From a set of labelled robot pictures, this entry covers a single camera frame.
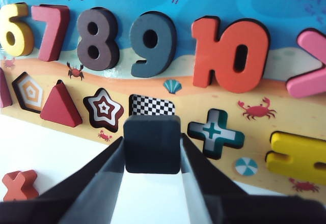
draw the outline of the black cube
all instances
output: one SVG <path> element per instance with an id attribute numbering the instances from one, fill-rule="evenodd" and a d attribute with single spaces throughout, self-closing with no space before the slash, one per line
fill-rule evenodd
<path id="1" fill-rule="evenodd" d="M 180 170 L 180 119 L 130 116 L 123 126 L 126 169 L 131 173 L 176 174 Z"/>

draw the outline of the plus sign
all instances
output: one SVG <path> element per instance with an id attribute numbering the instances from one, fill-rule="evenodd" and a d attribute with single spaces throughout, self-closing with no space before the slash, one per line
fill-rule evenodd
<path id="1" fill-rule="evenodd" d="M 209 158 L 220 159 L 223 146 L 242 148 L 245 136 L 240 131 L 226 129 L 228 114 L 224 110 L 210 109 L 207 123 L 190 122 L 188 135 L 204 141 L 203 154 Z"/>
<path id="2" fill-rule="evenodd" d="M 214 134 L 220 134 L 221 133 L 221 131 L 215 130 L 214 126 L 215 126 L 215 123 L 210 123 L 209 128 L 206 128 L 206 127 L 203 128 L 203 131 L 207 131 L 209 133 L 209 139 L 213 139 Z"/>

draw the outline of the seashell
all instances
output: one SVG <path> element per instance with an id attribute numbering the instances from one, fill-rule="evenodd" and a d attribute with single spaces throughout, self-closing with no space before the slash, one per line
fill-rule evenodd
<path id="1" fill-rule="evenodd" d="M 182 89 L 181 83 L 173 79 L 166 80 L 163 85 L 171 94 L 175 94 Z"/>

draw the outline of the number 6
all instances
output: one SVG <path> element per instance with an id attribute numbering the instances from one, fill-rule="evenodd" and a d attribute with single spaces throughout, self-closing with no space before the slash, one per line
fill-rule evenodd
<path id="1" fill-rule="evenodd" d="M 0 9 L 0 43 L 12 56 L 28 55 L 34 48 L 31 28 L 14 17 L 28 16 L 27 4 L 8 4 Z"/>

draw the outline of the triangle piece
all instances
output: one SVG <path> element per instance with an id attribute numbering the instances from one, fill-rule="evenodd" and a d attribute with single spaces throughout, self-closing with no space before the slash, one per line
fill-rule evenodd
<path id="1" fill-rule="evenodd" d="M 70 127 L 83 122 L 66 86 L 60 80 L 52 88 L 40 117 Z"/>
<path id="2" fill-rule="evenodd" d="M 4 108 L 10 105 L 12 105 L 12 100 L 8 84 L 6 82 L 5 73 L 2 68 L 0 68 L 0 107 Z"/>

